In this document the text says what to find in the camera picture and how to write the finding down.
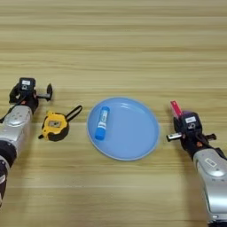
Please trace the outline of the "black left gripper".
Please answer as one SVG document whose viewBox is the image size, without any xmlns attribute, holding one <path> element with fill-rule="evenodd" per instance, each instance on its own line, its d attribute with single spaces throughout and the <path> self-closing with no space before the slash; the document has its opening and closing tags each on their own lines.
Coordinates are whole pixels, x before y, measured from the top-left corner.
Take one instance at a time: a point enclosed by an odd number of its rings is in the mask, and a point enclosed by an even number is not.
<svg viewBox="0 0 227 227">
<path fill-rule="evenodd" d="M 36 90 L 20 91 L 20 85 L 17 83 L 10 92 L 10 104 L 18 104 L 19 106 L 28 106 L 32 113 L 34 113 L 39 106 L 39 100 L 41 98 L 51 101 L 53 89 L 51 83 L 47 86 L 47 94 L 38 94 Z"/>
</svg>

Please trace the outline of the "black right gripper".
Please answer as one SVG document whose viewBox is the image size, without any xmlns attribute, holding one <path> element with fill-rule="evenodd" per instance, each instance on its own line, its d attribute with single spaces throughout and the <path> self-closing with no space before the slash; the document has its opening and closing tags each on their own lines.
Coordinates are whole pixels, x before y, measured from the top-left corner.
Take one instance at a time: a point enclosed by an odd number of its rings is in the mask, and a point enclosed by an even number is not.
<svg viewBox="0 0 227 227">
<path fill-rule="evenodd" d="M 204 135 L 200 130 L 181 131 L 181 122 L 176 117 L 173 118 L 173 122 L 176 133 L 166 135 L 166 138 L 169 142 L 179 140 L 181 146 L 187 151 L 191 159 L 193 159 L 196 152 L 211 148 L 210 140 L 216 140 L 215 134 Z"/>
</svg>

